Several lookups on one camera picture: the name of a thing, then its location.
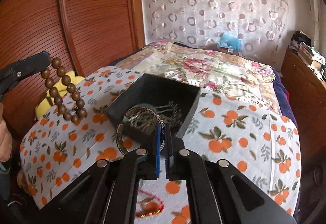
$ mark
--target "floral bedspread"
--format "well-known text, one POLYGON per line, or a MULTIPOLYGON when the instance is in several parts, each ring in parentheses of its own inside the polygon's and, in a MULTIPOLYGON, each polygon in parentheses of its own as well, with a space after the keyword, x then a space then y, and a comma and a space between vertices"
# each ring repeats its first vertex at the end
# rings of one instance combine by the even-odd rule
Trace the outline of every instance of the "floral bedspread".
MULTIPOLYGON (((51 203, 97 160, 121 158, 114 141, 115 128, 104 109, 141 75, 113 66, 101 68, 77 85, 87 118, 73 124, 58 116, 56 107, 52 107, 24 137, 20 146, 22 169, 39 208, 51 203)), ((201 88, 198 108, 183 137, 186 148, 212 162, 229 160, 292 214, 301 177, 295 125, 269 107, 218 91, 201 88)), ((63 102, 67 108, 74 105, 70 96, 63 102)), ((123 144, 129 150, 139 147, 126 136, 123 144)), ((136 212, 151 212, 162 206, 164 210, 156 216, 136 218, 135 223, 189 223, 185 182, 165 179, 164 160, 161 169, 159 180, 140 182, 136 212)))
POLYGON ((272 68, 242 57, 162 40, 145 46, 117 66, 209 87, 231 97, 255 96, 280 113, 272 68))

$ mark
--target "yellow pillow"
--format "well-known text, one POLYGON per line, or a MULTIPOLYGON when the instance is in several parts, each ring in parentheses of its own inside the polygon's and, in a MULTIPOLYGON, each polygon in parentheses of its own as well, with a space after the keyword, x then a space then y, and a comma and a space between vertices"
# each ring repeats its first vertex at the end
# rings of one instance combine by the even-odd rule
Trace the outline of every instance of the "yellow pillow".
MULTIPOLYGON (((84 80, 84 77, 75 76, 75 72, 73 70, 67 72, 66 75, 70 76, 71 83, 75 85, 84 80)), ((54 84, 54 87, 58 89, 61 97, 67 94, 67 86, 62 84, 61 79, 54 84)), ((51 108, 52 105, 50 104, 50 100, 52 101, 52 105, 54 105, 54 99, 50 97, 49 90, 47 90, 45 94, 41 96, 41 100, 38 106, 35 108, 37 120, 42 118, 43 114, 45 114, 51 108)))

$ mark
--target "white wall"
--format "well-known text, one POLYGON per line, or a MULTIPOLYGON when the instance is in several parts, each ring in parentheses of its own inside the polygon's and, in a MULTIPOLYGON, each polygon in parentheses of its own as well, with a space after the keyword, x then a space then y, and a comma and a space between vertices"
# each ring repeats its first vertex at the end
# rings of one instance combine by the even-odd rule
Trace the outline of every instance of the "white wall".
POLYGON ((313 15, 310 10, 309 0, 287 0, 287 2, 289 5, 287 22, 278 45, 278 48, 282 49, 281 53, 283 55, 279 58, 277 64, 272 65, 277 70, 281 70, 286 47, 289 45, 294 31, 303 31, 309 37, 312 37, 313 34, 313 15))

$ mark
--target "brown wooden door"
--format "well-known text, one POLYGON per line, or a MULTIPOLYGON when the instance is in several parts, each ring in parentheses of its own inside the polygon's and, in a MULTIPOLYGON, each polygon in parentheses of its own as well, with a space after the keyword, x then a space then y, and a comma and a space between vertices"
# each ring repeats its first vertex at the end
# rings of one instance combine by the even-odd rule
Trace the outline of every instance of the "brown wooden door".
MULTIPOLYGON (((67 70, 88 76, 144 43, 141 0, 1 0, 0 68, 46 50, 67 70)), ((57 81, 55 71, 51 76, 57 81)), ((40 76, 6 94, 4 117, 23 137, 46 90, 40 76)))

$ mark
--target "red string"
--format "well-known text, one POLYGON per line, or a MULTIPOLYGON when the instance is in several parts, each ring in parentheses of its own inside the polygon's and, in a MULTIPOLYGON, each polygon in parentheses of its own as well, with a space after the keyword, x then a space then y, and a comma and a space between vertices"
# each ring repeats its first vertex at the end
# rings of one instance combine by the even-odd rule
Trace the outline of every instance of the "red string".
MULTIPOLYGON (((159 207, 160 213, 164 210, 164 203, 160 198, 158 198, 157 196, 155 196, 155 195, 153 195, 153 194, 151 194, 149 192, 143 191, 143 190, 138 190, 138 192, 141 193, 141 194, 148 195, 148 196, 153 197, 154 199, 156 199, 160 204, 160 207, 159 207)), ((139 217, 139 218, 141 218, 143 215, 148 216, 148 213, 145 213, 145 214, 144 213, 142 213, 142 214, 136 213, 136 217, 139 217)))

